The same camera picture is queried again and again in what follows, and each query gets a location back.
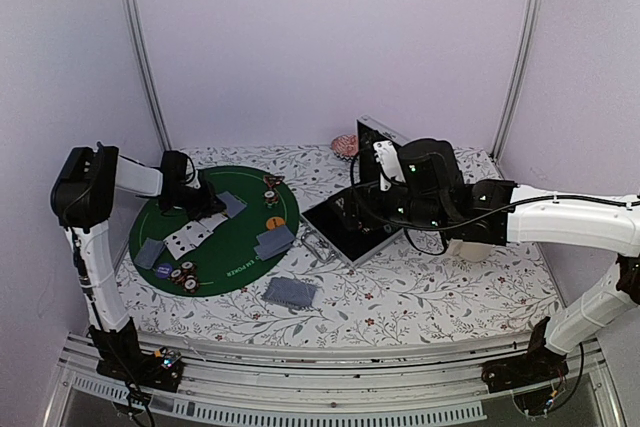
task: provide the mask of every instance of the white card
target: white card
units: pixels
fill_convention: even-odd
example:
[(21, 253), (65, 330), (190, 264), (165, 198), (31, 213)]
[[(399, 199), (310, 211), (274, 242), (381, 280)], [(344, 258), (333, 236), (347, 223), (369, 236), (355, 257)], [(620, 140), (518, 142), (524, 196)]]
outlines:
[(195, 245), (191, 244), (187, 234), (184, 232), (184, 227), (176, 230), (173, 234), (167, 235), (163, 242), (176, 260), (196, 248)]
[(209, 233), (213, 233), (221, 223), (227, 220), (228, 217), (223, 214), (213, 214), (211, 217), (207, 217), (206, 219), (200, 219), (198, 222), (202, 224), (202, 226), (207, 229)]
[(189, 222), (181, 230), (187, 235), (187, 239), (189, 239), (189, 242), (191, 242), (191, 244), (195, 245), (196, 247), (198, 247), (207, 239), (207, 237), (211, 235), (211, 232), (209, 232), (204, 227), (204, 225), (202, 225), (200, 222), (196, 222), (195, 220)]

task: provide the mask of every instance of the lavender wall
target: lavender wall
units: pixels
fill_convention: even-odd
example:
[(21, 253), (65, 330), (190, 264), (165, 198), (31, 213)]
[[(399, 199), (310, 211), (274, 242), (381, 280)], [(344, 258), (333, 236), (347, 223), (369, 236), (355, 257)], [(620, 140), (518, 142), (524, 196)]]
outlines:
[[(602, 194), (640, 189), (640, 0), (543, 0), (502, 165), (519, 181)], [(569, 301), (615, 255), (545, 246)], [(629, 425), (640, 419), (640, 312), (599, 336)]]
[[(0, 0), (0, 425), (33, 427), (85, 307), (49, 192), (70, 149), (157, 162), (120, 0)], [(139, 208), (120, 199), (114, 251)]]
[(526, 0), (139, 0), (178, 147), (328, 143), (370, 113), (489, 148)]

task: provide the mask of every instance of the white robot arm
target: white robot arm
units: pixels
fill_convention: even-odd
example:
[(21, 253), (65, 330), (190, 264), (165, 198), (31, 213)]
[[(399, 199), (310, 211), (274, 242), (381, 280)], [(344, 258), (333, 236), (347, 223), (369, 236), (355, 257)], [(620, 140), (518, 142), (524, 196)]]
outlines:
[(221, 212), (225, 206), (185, 154), (165, 152), (156, 169), (101, 144), (95, 152), (73, 149), (51, 193), (89, 310), (89, 332), (101, 355), (98, 373), (135, 384), (138, 395), (140, 385), (175, 392), (183, 368), (179, 353), (165, 349), (144, 354), (118, 292), (108, 239), (116, 188), (157, 198), (161, 210), (184, 209), (190, 220)]
[(444, 241), (556, 242), (618, 254), (580, 299), (535, 326), (526, 355), (485, 364), (483, 380), (490, 390), (556, 377), (566, 370), (566, 355), (580, 342), (640, 304), (637, 195), (566, 194), (500, 180), (464, 184), (446, 142), (421, 139), (396, 151), (385, 141), (373, 148), (384, 196), (375, 197), (378, 213), (368, 203), (365, 216), (397, 227), (440, 232)]

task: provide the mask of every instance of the green poker mat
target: green poker mat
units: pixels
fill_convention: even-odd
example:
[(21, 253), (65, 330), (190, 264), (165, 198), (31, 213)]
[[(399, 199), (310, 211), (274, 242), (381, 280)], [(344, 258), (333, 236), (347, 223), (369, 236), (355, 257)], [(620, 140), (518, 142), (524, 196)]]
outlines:
[[(260, 260), (253, 248), (258, 245), (256, 236), (266, 232), (267, 220), (281, 217), (295, 235), (300, 223), (300, 210), (295, 196), (284, 183), (276, 187), (280, 202), (272, 208), (264, 205), (267, 187), (263, 176), (269, 175), (259, 169), (241, 166), (224, 166), (203, 169), (206, 179), (216, 192), (231, 192), (247, 207), (233, 219), (228, 219), (216, 227), (215, 232), (200, 246), (180, 257), (173, 258), (165, 249), (156, 261), (155, 267), (168, 263), (175, 269), (186, 261), (197, 265), (200, 288), (195, 294), (185, 292), (169, 279), (160, 279), (153, 270), (136, 267), (140, 275), (151, 285), (164, 292), (186, 297), (209, 297), (240, 289), (259, 279), (285, 256), (286, 252), (266, 261)], [(162, 215), (156, 200), (148, 201), (140, 211), (131, 234), (129, 253), (135, 259), (147, 238), (163, 240), (172, 232), (181, 229), (188, 222), (184, 212), (174, 209)]]

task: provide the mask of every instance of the black cable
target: black cable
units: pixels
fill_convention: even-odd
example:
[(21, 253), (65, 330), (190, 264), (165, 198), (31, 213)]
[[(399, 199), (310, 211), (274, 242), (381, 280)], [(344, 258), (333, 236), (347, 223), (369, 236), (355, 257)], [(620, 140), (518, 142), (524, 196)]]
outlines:
[(108, 339), (105, 339), (105, 340), (107, 342), (107, 345), (109, 346), (109, 350), (111, 350), (111, 353), (114, 355), (114, 357), (116, 358), (118, 363), (122, 366), (122, 368), (124, 369), (126, 374), (131, 379), (131, 382), (125, 382), (124, 383), (124, 385), (129, 390), (129, 395), (127, 396), (127, 403), (129, 404), (129, 414), (131, 414), (131, 420), (133, 420), (133, 422), (139, 427), (156, 427), (156, 421), (153, 418), (153, 415), (151, 414), (151, 410), (149, 410), (148, 402), (141, 402), (141, 404), (144, 407), (145, 412), (147, 413), (147, 417), (149, 417), (149, 426), (146, 426), (145, 424), (140, 422), (138, 419), (136, 419), (136, 416), (133, 415), (133, 403), (131, 401), (131, 394), (133, 393), (134, 389), (131, 387), (131, 383), (133, 383), (133, 385), (135, 386), (135, 391), (138, 394), (139, 398), (143, 398), (144, 392), (140, 388), (140, 385), (138, 385), (138, 381), (136, 380), (134, 375), (131, 373), (131, 371), (129, 370), (127, 365), (124, 363), (124, 361), (120, 358), (120, 356), (117, 354), (116, 350), (111, 345), (111, 342), (109, 342)]
[(96, 318), (96, 322), (98, 323), (98, 327), (100, 330), (104, 332), (104, 327), (102, 326), (102, 321), (100, 320), (100, 314), (98, 313), (98, 306), (96, 305), (96, 301), (93, 296), (89, 299), (91, 301), (91, 310), (93, 310), (93, 315)]
[(162, 217), (168, 217), (168, 218), (172, 218), (172, 217), (184, 217), (184, 212), (179, 212), (179, 213), (177, 213), (177, 214), (175, 214), (175, 215), (167, 215), (167, 213), (166, 213), (166, 212), (160, 212), (160, 215), (161, 215)]
[[(544, 403), (542, 403), (539, 407), (536, 407), (535, 409), (527, 409), (527, 407), (523, 403), (520, 402), (522, 400), (522, 398), (520, 396), (514, 397), (513, 403), (516, 404), (516, 407), (518, 407), (518, 409), (521, 412), (525, 413), (525, 411), (528, 410), (529, 412), (531, 412), (531, 414), (527, 414), (527, 415), (529, 417), (532, 417), (532, 418), (544, 417), (545, 415), (551, 414), (551, 413), (555, 412), (556, 410), (560, 409), (561, 407), (567, 405), (567, 402), (569, 402), (571, 400), (571, 398), (577, 392), (578, 387), (580, 386), (580, 380), (582, 380), (582, 374), (584, 372), (584, 347), (582, 346), (582, 343), (578, 344), (578, 346), (580, 347), (580, 371), (578, 372), (578, 377), (576, 378), (576, 383), (573, 386), (573, 389), (571, 390), (569, 395), (567, 397), (565, 397), (563, 402), (561, 404), (557, 404), (557, 406), (556, 405), (552, 405), (545, 412), (544, 408), (546, 407), (548, 401), (545, 401)], [(558, 385), (556, 390), (558, 390), (560, 388), (560, 385), (562, 385), (562, 384), (563, 384), (563, 381), (561, 380), (560, 384)]]
[(382, 177), (384, 177), (384, 180), (389, 182), (391, 185), (395, 185), (396, 187), (403, 187), (405, 185), (402, 182), (398, 182), (395, 179), (390, 179), (389, 176), (387, 176), (387, 174), (384, 171), (384, 169), (380, 169), (380, 174), (382, 174)]
[(126, 155), (118, 154), (118, 156), (122, 157), (123, 159), (127, 159), (129, 162), (133, 162), (134, 164), (141, 165), (142, 167), (147, 167), (145, 164), (143, 164), (139, 160), (132, 159), (131, 157), (127, 157)]
[(447, 246), (443, 245), (443, 249), (442, 252), (427, 252), (426, 250), (422, 250), (419, 249), (416, 244), (414, 243), (413, 239), (411, 238), (411, 235), (409, 235), (409, 229), (402, 229), (404, 231), (404, 236), (407, 238), (407, 240), (409, 241), (409, 244), (411, 245), (411, 247), (413, 247), (414, 249), (416, 249), (418, 252), (421, 252), (423, 254), (427, 254), (427, 255), (431, 255), (433, 257), (438, 257), (440, 255), (444, 255), (447, 253)]
[(65, 225), (69, 225), (69, 220), (67, 219), (67, 211), (82, 199), (84, 199), (91, 191), (91, 187), (93, 187), (93, 184), (90, 184), (78, 197), (76, 197), (69, 203), (69, 205), (64, 208), (64, 210), (62, 211), (62, 222), (64, 222)]
[(569, 393), (569, 395), (565, 397), (564, 401), (561, 404), (558, 404), (557, 406), (552, 407), (549, 410), (549, 412), (555, 412), (559, 408), (567, 405), (567, 402), (571, 400), (571, 397), (573, 397), (576, 391), (578, 390), (578, 386), (580, 385), (580, 380), (582, 380), (582, 373), (584, 372), (584, 347), (582, 346), (582, 342), (580, 342), (580, 344), (578, 345), (580, 346), (580, 371), (578, 372), (578, 378), (576, 379), (576, 384), (573, 386), (573, 390)]
[(356, 160), (358, 159), (358, 154), (356, 154), (353, 159), (351, 160), (351, 168), (350, 168), (350, 178), (351, 178), (351, 188), (353, 191), (353, 196), (356, 199), (356, 202), (358, 202), (358, 204), (365, 210), (365, 212), (367, 214), (369, 214), (371, 217), (373, 217), (374, 219), (389, 224), (391, 226), (394, 227), (400, 227), (400, 228), (406, 228), (406, 229), (413, 229), (413, 230), (420, 230), (423, 232), (447, 232), (450, 230), (456, 230), (459, 229), (461, 227), (466, 227), (467, 225), (471, 225), (475, 222), (478, 222), (479, 220), (485, 219), (487, 217), (490, 217), (492, 215), (495, 215), (499, 212), (503, 212), (505, 210), (509, 210), (512, 209), (514, 207), (518, 207), (520, 205), (526, 205), (526, 204), (533, 204), (536, 202), (543, 202), (543, 201), (547, 201), (547, 200), (581, 200), (584, 202), (592, 202), (595, 204), (604, 204), (604, 205), (610, 205), (613, 207), (627, 207), (627, 205), (629, 205), (630, 207), (638, 207), (640, 206), (640, 201), (636, 201), (636, 202), (630, 202), (629, 204), (627, 204), (626, 202), (618, 202), (615, 200), (608, 200), (608, 199), (599, 199), (597, 197), (589, 197), (587, 195), (574, 195), (574, 194), (560, 194), (560, 195), (541, 195), (539, 197), (531, 197), (529, 199), (522, 199), (522, 200), (518, 200), (516, 202), (512, 202), (510, 204), (507, 205), (503, 205), (502, 207), (498, 207), (497, 209), (491, 210), (485, 214), (479, 215), (477, 217), (474, 217), (473, 219), (469, 219), (466, 220), (464, 222), (460, 222), (459, 224), (456, 225), (451, 225), (451, 226), (447, 226), (447, 227), (419, 227), (407, 222), (396, 222), (396, 221), (392, 221), (389, 219), (385, 219), (384, 217), (381, 217), (380, 215), (374, 213), (369, 206), (366, 204), (366, 202), (360, 197), (360, 194), (358, 193), (357, 189), (355, 188), (356, 186), (356, 182), (355, 182), (355, 163)]

